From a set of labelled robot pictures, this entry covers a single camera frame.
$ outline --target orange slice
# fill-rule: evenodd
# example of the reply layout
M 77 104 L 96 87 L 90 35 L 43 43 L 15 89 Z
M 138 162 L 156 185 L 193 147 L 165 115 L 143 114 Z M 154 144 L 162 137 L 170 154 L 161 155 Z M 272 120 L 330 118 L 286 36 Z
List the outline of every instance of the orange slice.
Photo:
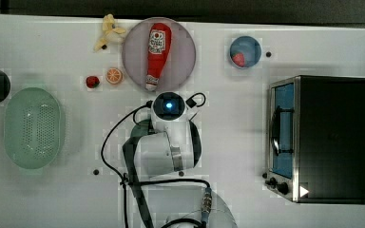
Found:
M 117 85 L 123 80 L 123 73 L 118 68 L 111 68 L 107 72 L 106 79 L 110 84 Z

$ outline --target bottle label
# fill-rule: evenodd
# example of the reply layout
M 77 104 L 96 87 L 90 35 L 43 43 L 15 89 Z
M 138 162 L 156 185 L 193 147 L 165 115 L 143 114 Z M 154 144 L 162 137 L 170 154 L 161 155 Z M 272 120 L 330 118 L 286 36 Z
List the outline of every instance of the bottle label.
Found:
M 152 75 L 147 75 L 146 77 L 146 83 L 147 84 L 152 84 L 152 85 L 156 85 L 159 82 L 158 78 L 153 77 Z
M 149 52 L 152 54 L 162 54 L 165 50 L 165 32 L 153 29 L 150 32 Z

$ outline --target ketchup bottle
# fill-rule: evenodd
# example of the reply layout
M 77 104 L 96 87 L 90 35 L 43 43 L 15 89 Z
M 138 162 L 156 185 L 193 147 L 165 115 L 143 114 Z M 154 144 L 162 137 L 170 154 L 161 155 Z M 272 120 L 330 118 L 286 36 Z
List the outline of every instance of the ketchup bottle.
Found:
M 147 55 L 146 89 L 154 91 L 167 60 L 171 47 L 171 29 L 163 23 L 152 26 L 149 36 L 149 50 Z

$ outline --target white table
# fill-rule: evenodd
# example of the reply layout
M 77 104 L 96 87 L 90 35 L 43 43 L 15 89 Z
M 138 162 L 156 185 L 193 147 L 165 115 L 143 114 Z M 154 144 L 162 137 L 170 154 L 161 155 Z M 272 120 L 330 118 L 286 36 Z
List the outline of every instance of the white table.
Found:
M 123 227 L 122 188 L 99 157 L 109 128 L 154 95 L 128 77 L 118 86 L 105 80 L 87 91 L 84 79 L 122 68 L 121 48 L 94 53 L 101 19 L 0 15 L 0 69 L 12 81 L 10 96 L 43 86 L 63 104 L 67 138 L 58 158 L 41 172 L 20 170 L 4 149 L 0 104 L 0 227 Z M 122 20 L 131 29 L 139 21 Z M 182 23 L 197 45 L 197 64 L 179 91 L 202 91 L 208 103 L 195 123 L 202 136 L 200 167 L 228 203 L 238 226 L 365 227 L 365 205 L 293 204 L 263 186 L 266 88 L 299 74 L 365 77 L 365 29 Z M 235 37 L 262 45 L 261 61 L 238 70 L 226 59 Z M 266 58 L 265 52 L 272 57 Z M 133 126 L 123 124 L 106 150 L 125 171 L 121 146 Z M 101 175 L 94 176 L 98 168 Z M 129 193 L 130 210 L 132 194 Z M 130 217 L 139 216 L 131 213 Z

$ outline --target green basket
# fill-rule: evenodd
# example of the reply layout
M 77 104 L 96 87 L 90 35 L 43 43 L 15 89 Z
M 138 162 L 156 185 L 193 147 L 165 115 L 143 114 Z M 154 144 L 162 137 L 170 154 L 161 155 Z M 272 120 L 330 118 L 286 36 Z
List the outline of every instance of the green basket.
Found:
M 51 94 L 36 87 L 23 89 L 6 108 L 6 153 L 22 168 L 42 168 L 61 149 L 64 128 L 65 116 Z

